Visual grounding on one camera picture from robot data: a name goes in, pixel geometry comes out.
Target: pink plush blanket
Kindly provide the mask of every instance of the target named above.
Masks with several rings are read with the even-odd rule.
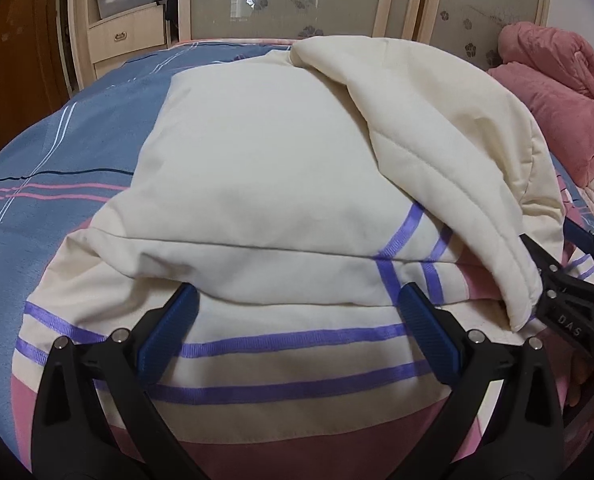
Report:
[[[580,35],[533,23],[499,36],[500,67],[488,73],[530,109],[549,149],[577,186],[594,179],[594,49]]]

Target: folded blanket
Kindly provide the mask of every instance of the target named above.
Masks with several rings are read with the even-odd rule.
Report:
[[[580,187],[594,179],[594,50],[580,35],[533,23],[504,27],[488,73],[530,109]]]
[[[245,478],[319,478],[268,443],[375,443],[392,423],[410,449],[448,394],[392,306],[399,287],[414,281],[464,327],[520,343],[510,329],[541,280],[519,235],[560,258],[562,222],[534,118],[445,52],[312,38],[196,68],[173,78],[131,187],[66,238],[28,298],[14,375],[32,405],[57,335],[103,339],[191,282],[199,315],[149,390],[166,423],[213,478],[260,443],[275,465],[255,467],[274,476]],[[482,289],[486,276],[498,289]],[[357,478],[359,461],[362,478],[385,478],[399,446],[348,446],[353,468],[329,477]]]

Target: metal bolt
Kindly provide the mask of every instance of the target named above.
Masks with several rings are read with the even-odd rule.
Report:
[[[110,338],[116,343],[123,343],[131,335],[131,331],[127,328],[118,328],[111,335]]]
[[[475,344],[480,344],[486,340],[486,334],[481,332],[481,330],[471,330],[468,332],[468,339]]]
[[[528,344],[533,350],[541,350],[543,348],[543,343],[538,337],[531,337],[528,339]]]
[[[55,339],[53,346],[56,349],[61,350],[62,348],[65,348],[68,345],[68,342],[69,339],[65,335],[61,335],[57,339]]]

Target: brown door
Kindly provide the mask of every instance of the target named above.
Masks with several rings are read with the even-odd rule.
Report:
[[[0,0],[0,150],[66,101],[56,0]]]

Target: finger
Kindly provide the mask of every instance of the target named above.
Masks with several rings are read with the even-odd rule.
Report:
[[[581,400],[581,387],[577,384],[570,384],[568,386],[568,394],[566,396],[566,404],[568,406],[576,406]]]
[[[573,354],[571,364],[571,381],[574,384],[584,384],[592,375],[592,367],[588,364],[586,358],[577,352]]]

